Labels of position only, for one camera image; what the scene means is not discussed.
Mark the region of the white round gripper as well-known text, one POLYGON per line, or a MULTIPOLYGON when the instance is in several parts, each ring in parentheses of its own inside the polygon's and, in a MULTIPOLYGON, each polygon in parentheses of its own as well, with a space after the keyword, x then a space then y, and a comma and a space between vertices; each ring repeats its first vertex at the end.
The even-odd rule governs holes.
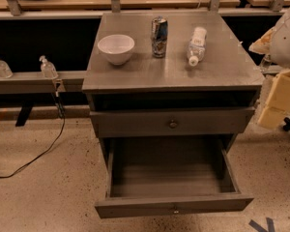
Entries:
POLYGON ((290 69, 290 8, 261 38, 248 48, 257 54, 269 54, 274 63, 290 69))

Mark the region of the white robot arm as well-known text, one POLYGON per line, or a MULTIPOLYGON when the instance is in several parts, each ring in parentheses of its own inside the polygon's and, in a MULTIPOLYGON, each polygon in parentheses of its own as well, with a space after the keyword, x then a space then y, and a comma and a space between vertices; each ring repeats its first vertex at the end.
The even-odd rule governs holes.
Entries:
POLYGON ((257 121, 263 128, 275 129, 290 112, 290 8, 248 50, 265 54, 271 63, 282 67, 272 79, 269 95, 257 121))

